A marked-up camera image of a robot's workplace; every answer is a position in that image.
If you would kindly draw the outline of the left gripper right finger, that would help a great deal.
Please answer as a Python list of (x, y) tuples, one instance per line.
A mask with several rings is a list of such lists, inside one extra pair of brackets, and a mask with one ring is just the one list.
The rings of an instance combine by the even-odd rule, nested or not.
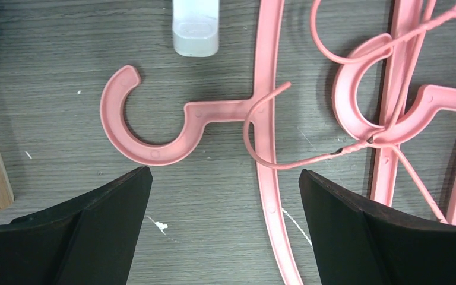
[(322, 284), (456, 284), (456, 226), (349, 191), (311, 170), (299, 188)]

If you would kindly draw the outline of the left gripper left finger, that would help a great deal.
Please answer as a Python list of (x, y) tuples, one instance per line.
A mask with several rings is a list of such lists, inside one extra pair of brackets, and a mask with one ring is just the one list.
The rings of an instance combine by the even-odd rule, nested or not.
[(0, 224), (0, 284), (125, 284), (153, 177), (138, 167)]

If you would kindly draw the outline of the pink wire hanger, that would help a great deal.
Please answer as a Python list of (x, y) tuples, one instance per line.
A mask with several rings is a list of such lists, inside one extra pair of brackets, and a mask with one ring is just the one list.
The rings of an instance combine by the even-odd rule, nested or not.
[[(438, 85), (420, 87), (409, 110), (405, 110), (409, 84), (420, 55), (426, 33), (450, 20), (456, 20), (456, 4), (433, 17), (435, 1), (394, 1), (392, 31), (379, 34), (355, 48), (346, 57), (330, 52), (319, 38), (316, 16), (320, 1), (311, 7), (311, 35), (318, 49), (340, 68), (332, 87), (335, 117), (352, 138), (364, 141), (388, 124), (393, 113), (398, 115), (395, 128), (376, 139), (378, 143), (404, 143), (426, 128), (440, 110), (456, 112), (456, 88)], [(367, 70), (377, 62), (387, 60), (384, 103), (390, 110), (383, 113), (380, 124), (368, 121), (357, 104), (357, 91)]]
[(254, 148), (251, 145), (251, 142), (249, 140), (249, 119), (251, 116), (259, 109), (262, 105), (268, 103), (270, 100), (274, 99), (278, 95), (280, 95), (282, 92), (286, 91), (290, 86), (291, 82), (286, 81), (283, 83), (281, 86), (277, 87), (275, 90), (272, 92), (268, 93), (261, 99), (259, 99), (256, 103), (252, 105), (248, 113), (246, 114), (244, 123), (243, 123), (243, 140), (245, 147), (250, 154), (250, 156), (258, 163), (262, 164), (265, 167), (269, 167), (272, 169), (277, 169), (277, 170), (286, 170), (286, 169), (292, 169), (292, 168), (297, 168), (299, 166), (306, 166), (307, 164), (312, 164), (316, 162), (321, 162), (324, 160), (329, 160), (333, 159), (336, 157), (340, 157), (346, 154), (354, 153), (356, 151), (359, 151), (364, 148), (374, 148), (374, 149), (382, 149), (382, 148), (389, 148), (391, 149), (399, 158), (400, 162), (403, 164), (405, 167), (406, 171), (410, 174), (411, 178), (413, 179), (414, 183), (416, 184), (417, 188), (419, 189), (420, 193), (423, 195), (424, 199), (426, 200), (427, 204), (430, 206), (431, 210), (435, 214), (435, 216), (439, 219), (439, 221), (443, 224), (447, 224), (448, 221), (443, 215), (442, 211), (439, 209), (437, 203), (435, 200), (432, 198), (430, 192), (428, 189), (425, 187), (424, 183), (422, 182), (421, 178), (419, 175), (416, 173), (415, 169), (413, 166), (410, 164), (409, 160), (407, 157), (403, 154), (403, 152), (397, 147), (396, 142), (387, 142), (387, 143), (382, 143), (382, 142), (376, 142), (376, 139), (382, 137), (383, 135), (389, 134), (390, 131), (392, 131), (393, 128), (395, 128), (396, 121), (398, 118), (398, 115), (396, 113), (393, 113), (392, 118), (390, 119), (389, 123), (384, 125), (382, 130), (380, 131), (375, 131), (372, 133), (372, 136), (369, 137), (368, 139), (364, 141), (358, 141), (352, 145), (347, 145), (345, 147), (339, 148), (337, 151), (329, 154), (321, 154), (318, 156), (310, 157), (307, 159), (302, 159), (290, 163), (273, 163), (270, 161), (267, 161), (257, 155), (255, 152)]

